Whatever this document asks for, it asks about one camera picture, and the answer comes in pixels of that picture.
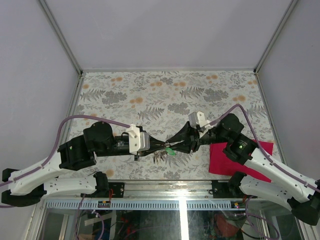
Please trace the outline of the large metal keyring with clips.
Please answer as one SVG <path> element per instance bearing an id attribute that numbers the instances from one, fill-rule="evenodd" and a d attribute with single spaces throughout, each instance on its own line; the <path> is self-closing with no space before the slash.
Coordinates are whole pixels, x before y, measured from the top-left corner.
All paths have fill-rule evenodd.
<path id="1" fill-rule="evenodd" d="M 153 153 L 153 163 L 159 165 L 160 163 L 167 164 L 170 156 L 176 156 L 178 152 L 177 145 L 181 144 L 182 141 L 176 142 L 165 142 L 160 150 L 156 150 Z"/>

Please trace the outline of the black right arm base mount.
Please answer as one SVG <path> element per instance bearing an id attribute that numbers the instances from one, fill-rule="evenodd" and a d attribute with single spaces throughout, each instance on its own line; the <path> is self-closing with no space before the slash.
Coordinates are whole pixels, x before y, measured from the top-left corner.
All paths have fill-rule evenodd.
<path id="1" fill-rule="evenodd" d="M 244 186 L 244 180 L 249 179 L 250 175 L 237 171 L 229 180 L 212 180 L 211 189 L 208 193 L 214 199 L 236 199 L 247 196 L 257 196 L 256 193 L 249 193 L 249 190 L 242 191 L 240 186 Z"/>

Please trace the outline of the green tagged key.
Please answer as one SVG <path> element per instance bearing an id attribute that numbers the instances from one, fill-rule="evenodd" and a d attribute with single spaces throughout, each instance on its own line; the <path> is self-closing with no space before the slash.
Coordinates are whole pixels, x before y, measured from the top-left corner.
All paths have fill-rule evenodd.
<path id="1" fill-rule="evenodd" d="M 171 149 L 170 147 L 167 147 L 165 150 L 166 150 L 167 154 L 170 156 L 176 155 L 175 151 L 173 149 Z"/>

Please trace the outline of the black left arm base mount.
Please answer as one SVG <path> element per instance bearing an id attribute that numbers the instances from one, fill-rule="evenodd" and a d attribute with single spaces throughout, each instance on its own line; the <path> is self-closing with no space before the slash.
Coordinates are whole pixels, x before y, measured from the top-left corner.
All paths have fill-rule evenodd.
<path id="1" fill-rule="evenodd" d="M 109 182 L 107 175 L 102 172 L 96 172 L 95 178 L 95 192 L 92 194 L 93 198 L 123 198 L 125 193 L 124 182 Z"/>

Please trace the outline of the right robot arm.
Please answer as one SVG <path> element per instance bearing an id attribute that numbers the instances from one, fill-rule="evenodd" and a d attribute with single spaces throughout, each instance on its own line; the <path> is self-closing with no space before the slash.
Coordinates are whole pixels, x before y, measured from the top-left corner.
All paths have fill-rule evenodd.
<path id="1" fill-rule="evenodd" d="M 288 209 L 297 219 L 315 226 L 320 220 L 320 182 L 307 177 L 268 154 L 257 140 L 241 133 L 244 125 L 229 113 L 217 123 L 210 122 L 203 112 L 193 112 L 188 122 L 167 142 L 182 153 L 196 152 L 202 145 L 225 143 L 225 156 L 242 166 L 264 175 L 270 182 L 236 172 L 228 182 L 233 197 L 256 196 Z"/>

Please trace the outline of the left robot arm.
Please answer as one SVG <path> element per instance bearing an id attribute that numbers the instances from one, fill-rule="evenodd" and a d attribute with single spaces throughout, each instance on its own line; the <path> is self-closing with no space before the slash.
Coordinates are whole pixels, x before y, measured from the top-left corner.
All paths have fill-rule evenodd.
<path id="1" fill-rule="evenodd" d="M 107 175 L 97 171 L 83 178 L 62 178 L 94 166 L 97 157 L 133 156 L 136 159 L 165 148 L 165 142 L 150 136 L 141 126 L 131 126 L 114 136 L 110 124 L 96 122 L 83 134 L 60 145 L 50 160 L 42 160 L 23 170 L 6 168 L 1 203 L 8 207 L 27 207 L 42 199 L 61 196 L 110 198 L 112 193 Z"/>

